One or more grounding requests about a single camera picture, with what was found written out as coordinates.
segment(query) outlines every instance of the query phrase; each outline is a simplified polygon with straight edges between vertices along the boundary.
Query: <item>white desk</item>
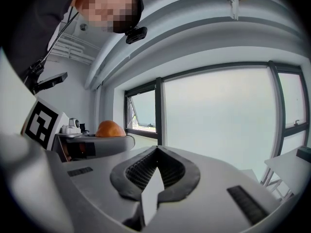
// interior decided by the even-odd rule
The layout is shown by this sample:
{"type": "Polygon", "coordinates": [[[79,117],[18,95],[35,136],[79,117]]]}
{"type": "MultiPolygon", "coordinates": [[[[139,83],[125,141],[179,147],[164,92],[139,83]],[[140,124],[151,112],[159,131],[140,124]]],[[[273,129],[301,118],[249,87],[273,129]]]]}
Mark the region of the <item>white desk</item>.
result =
{"type": "Polygon", "coordinates": [[[252,169],[241,170],[241,172],[247,175],[249,178],[253,179],[254,181],[258,182],[258,179],[252,169]]]}
{"type": "Polygon", "coordinates": [[[297,149],[265,161],[295,195],[303,191],[311,177],[311,164],[296,153],[297,149]]]}

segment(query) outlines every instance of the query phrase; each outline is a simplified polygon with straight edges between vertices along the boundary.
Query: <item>black shirt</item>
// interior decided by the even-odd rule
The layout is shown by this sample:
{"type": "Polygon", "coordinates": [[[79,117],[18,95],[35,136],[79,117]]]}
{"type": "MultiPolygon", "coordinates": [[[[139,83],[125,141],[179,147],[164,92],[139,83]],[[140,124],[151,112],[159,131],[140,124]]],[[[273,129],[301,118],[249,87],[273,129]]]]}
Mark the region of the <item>black shirt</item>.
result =
{"type": "Polygon", "coordinates": [[[47,53],[48,43],[71,2],[72,0],[11,0],[10,5],[7,4],[9,19],[2,46],[22,80],[26,70],[47,53]]]}

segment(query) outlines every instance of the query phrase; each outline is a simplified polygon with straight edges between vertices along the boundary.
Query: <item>window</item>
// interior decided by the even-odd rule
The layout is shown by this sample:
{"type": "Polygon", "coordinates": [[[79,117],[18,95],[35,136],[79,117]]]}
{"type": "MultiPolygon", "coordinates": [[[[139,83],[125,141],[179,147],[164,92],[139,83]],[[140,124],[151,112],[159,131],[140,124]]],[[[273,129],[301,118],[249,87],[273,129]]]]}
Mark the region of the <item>window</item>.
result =
{"type": "Polygon", "coordinates": [[[306,122],[306,106],[300,76],[279,73],[279,77],[285,100],[286,128],[294,126],[297,120],[298,124],[306,122]]]}
{"type": "Polygon", "coordinates": [[[125,92],[125,131],[135,138],[132,150],[158,145],[155,82],[125,92]]]}
{"type": "Polygon", "coordinates": [[[305,131],[290,135],[284,138],[281,154],[288,153],[302,145],[304,145],[305,131]]]}
{"type": "Polygon", "coordinates": [[[267,68],[217,71],[165,82],[167,145],[252,169],[266,169],[276,128],[267,68]]]}
{"type": "Polygon", "coordinates": [[[280,177],[277,176],[275,173],[273,174],[270,184],[269,186],[267,186],[267,189],[268,191],[272,192],[276,199],[284,198],[287,193],[290,192],[289,187],[284,182],[281,182],[280,177]]]}
{"type": "Polygon", "coordinates": [[[129,98],[132,120],[128,128],[156,132],[155,91],[149,91],[129,98]]]}
{"type": "Polygon", "coordinates": [[[301,68],[291,65],[199,67],[125,96],[126,132],[135,148],[159,144],[210,156],[252,169],[264,185],[273,175],[264,161],[306,145],[309,136],[306,83],[301,68]]]}

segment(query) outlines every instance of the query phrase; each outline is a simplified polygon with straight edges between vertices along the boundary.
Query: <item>white wall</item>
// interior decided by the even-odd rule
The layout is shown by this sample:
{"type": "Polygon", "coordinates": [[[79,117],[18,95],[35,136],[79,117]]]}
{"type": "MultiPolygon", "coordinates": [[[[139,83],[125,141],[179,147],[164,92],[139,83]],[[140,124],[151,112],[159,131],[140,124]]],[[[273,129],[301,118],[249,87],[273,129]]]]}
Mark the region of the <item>white wall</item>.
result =
{"type": "Polygon", "coordinates": [[[48,58],[40,81],[63,72],[67,72],[68,77],[55,87],[39,92],[38,97],[65,112],[69,118],[85,123],[86,129],[94,133],[95,92],[84,89],[88,71],[89,66],[74,60],[55,56],[48,58]]]}

